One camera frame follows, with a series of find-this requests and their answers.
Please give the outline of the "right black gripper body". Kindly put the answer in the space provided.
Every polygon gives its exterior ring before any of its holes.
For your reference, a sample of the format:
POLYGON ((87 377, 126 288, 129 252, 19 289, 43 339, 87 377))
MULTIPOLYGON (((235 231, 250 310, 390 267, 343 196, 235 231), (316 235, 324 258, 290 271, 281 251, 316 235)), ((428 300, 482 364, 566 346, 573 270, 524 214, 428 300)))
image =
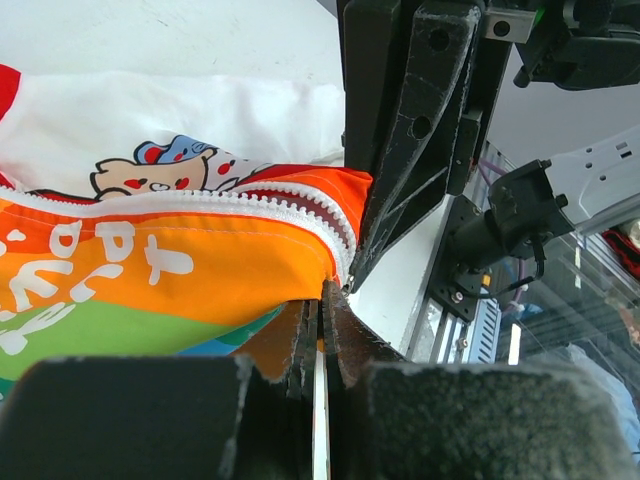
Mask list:
POLYGON ((512 49, 522 61, 513 79, 519 88, 539 82, 586 91, 639 82, 636 1, 488 1, 485 6, 449 173, 452 195, 462 193, 476 168, 512 49))

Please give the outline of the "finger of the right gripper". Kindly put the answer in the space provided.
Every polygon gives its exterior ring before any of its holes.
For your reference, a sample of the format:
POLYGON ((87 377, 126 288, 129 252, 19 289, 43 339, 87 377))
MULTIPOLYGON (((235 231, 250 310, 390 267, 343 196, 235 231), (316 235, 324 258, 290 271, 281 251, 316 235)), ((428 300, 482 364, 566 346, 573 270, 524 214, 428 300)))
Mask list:
POLYGON ((482 19, 480 4, 422 4, 413 16, 383 157, 385 165, 398 169, 398 181, 378 188, 372 177, 350 267, 352 290, 444 199, 482 19))
POLYGON ((420 1, 341 1, 339 33, 346 93, 345 165, 366 171, 378 188, 398 169, 383 163, 406 71, 420 1))

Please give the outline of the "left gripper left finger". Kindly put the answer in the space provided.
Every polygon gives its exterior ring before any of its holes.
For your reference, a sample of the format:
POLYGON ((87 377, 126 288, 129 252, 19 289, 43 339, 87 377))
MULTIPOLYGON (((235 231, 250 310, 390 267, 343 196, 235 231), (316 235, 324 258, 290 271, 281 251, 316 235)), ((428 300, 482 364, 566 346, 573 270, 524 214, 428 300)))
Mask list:
POLYGON ((316 301, 229 356, 37 363, 1 411, 5 479, 308 479, 316 301))

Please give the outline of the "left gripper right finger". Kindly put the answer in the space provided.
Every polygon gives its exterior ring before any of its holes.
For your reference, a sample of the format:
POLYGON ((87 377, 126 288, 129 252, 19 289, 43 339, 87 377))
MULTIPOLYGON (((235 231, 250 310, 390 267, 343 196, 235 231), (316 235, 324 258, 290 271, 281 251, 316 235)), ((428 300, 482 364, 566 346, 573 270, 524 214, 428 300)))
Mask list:
POLYGON ((323 287, 335 479, 635 479, 610 397, 562 363, 414 363, 323 287))

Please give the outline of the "white red rainbow kids jacket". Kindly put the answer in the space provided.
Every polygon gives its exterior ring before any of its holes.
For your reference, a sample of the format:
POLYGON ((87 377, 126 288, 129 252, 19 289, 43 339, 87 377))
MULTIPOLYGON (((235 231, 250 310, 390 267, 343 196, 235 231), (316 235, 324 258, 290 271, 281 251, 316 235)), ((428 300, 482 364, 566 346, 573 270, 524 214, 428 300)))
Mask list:
POLYGON ((1 69, 1 390, 62 356, 236 351, 347 282, 372 179, 332 84, 1 69))

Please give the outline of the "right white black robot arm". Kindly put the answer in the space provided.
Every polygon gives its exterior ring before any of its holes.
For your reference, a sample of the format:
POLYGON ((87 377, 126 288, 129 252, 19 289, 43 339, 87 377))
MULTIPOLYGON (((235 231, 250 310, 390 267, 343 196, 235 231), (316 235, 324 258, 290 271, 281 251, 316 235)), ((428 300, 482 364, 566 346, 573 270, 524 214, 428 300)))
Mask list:
MULTIPOLYGON (((460 195, 478 163, 511 51, 514 82, 568 91, 639 80, 635 1, 341 1, 345 163, 373 184, 348 284, 358 289, 382 255, 446 195, 460 195)), ((638 203, 630 176, 636 132, 535 160, 491 186, 490 208, 456 229, 447 290, 505 257, 544 259, 571 231, 621 222, 638 203)))

